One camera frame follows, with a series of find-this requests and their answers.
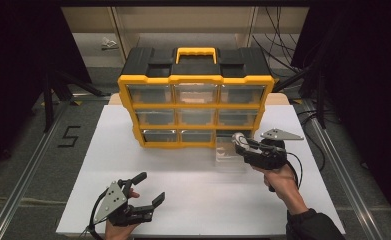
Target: triangular metal plate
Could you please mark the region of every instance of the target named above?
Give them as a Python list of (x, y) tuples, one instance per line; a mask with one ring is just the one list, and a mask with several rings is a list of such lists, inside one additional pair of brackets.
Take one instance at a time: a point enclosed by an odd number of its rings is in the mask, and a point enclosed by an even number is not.
[(98, 223), (106, 218), (110, 213), (119, 208), (121, 205), (127, 202), (127, 198), (121, 191), (117, 182), (112, 182), (105, 194), (104, 201), (102, 201), (101, 207), (99, 207), (96, 213), (94, 223)]
[(304, 138), (296, 134), (285, 132), (283, 130), (273, 128), (267, 132), (261, 134), (262, 138), (271, 140), (303, 140)]

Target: yellow handle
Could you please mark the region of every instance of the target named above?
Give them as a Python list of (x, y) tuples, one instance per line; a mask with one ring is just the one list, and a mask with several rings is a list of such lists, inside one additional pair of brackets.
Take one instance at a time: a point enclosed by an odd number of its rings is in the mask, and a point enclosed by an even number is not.
[(188, 56), (212, 55), (214, 64), (217, 63), (217, 56), (216, 56), (216, 49), (215, 48), (178, 48), (177, 49), (176, 64), (179, 63), (179, 59), (180, 59), (181, 55), (188, 55)]

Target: gray floor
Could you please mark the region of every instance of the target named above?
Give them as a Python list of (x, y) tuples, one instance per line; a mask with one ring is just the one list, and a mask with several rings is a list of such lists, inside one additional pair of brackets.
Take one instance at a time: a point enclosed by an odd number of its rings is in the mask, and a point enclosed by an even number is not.
[[(220, 41), (217, 40), (218, 38), (214, 38), (214, 41), (212, 41), (215, 43), (214, 47), (235, 46), (232, 43), (233, 39), (229, 39), (229, 36), (221, 37), (222, 39)], [(169, 41), (166, 37), (163, 39), (166, 40), (159, 43), (156, 38), (148, 37), (141, 39), (139, 45), (176, 46), (175, 42)], [(194, 40), (193, 38), (180, 39), (181, 42), (179, 44), (189, 43)], [(202, 41), (198, 40), (200, 44), (208, 42), (204, 38), (202, 39)], [(281, 75), (291, 74), (288, 70), (274, 70)], [(95, 87), (104, 92), (118, 92), (116, 81), (120, 75), (120, 68), (105, 66), (88, 67), (88, 71)], [(284, 93), (288, 98), (299, 98), (296, 93), (297, 85), (296, 83), (294, 87), (285, 89)], [(74, 93), (84, 93), (84, 91), (77, 87), (70, 86), (70, 88)], [(61, 219), (65, 204), (79, 173), (102, 108), (108, 103), (106, 99), (81, 98), (78, 100), (81, 101), (77, 101), (77, 104), (67, 105), (65, 113), (58, 123), (57, 130), (49, 142), (49, 147), (41, 159), (37, 171), (3, 235), (3, 239), (67, 239), (65, 236), (55, 233), (56, 226)], [(19, 181), (22, 172), (42, 138), (44, 109), (41, 103), (42, 98), (33, 107), (34, 115), (28, 117), (20, 134), (14, 139), (14, 144), (10, 149), (11, 158), (0, 160), (0, 210), (13, 191), (15, 184)], [(297, 112), (305, 110), (303, 104), (294, 104), (293, 106)], [(326, 107), (332, 109), (330, 104), (327, 104)], [(343, 159), (351, 178), (353, 178), (362, 199), (366, 202), (369, 211), (373, 214), (383, 239), (391, 239), (390, 205), (382, 195), (368, 170), (360, 165), (360, 155), (346, 133), (343, 123), (338, 123), (338, 117), (332, 112), (326, 114), (326, 119), (327, 131), (341, 159)], [(79, 128), (73, 128), (69, 131), (69, 135), (78, 136), (78, 139), (74, 147), (61, 148), (59, 145), (71, 144), (72, 142), (71, 139), (63, 139), (63, 134), (69, 126), (79, 126)], [(307, 124), (306, 131), (314, 142), (319, 142), (311, 123)], [(309, 143), (318, 166), (321, 166), (323, 159), (320, 151), (314, 146), (311, 140), (309, 140)], [(321, 173), (339, 217), (344, 224), (347, 232), (346, 239), (367, 239), (355, 211), (328, 159)]]

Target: tool box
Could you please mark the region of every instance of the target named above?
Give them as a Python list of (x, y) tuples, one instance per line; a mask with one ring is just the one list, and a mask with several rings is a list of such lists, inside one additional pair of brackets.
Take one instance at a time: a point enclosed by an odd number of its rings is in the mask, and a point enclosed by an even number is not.
[(142, 147), (216, 147), (252, 136), (275, 80), (259, 48), (133, 48), (118, 79)]

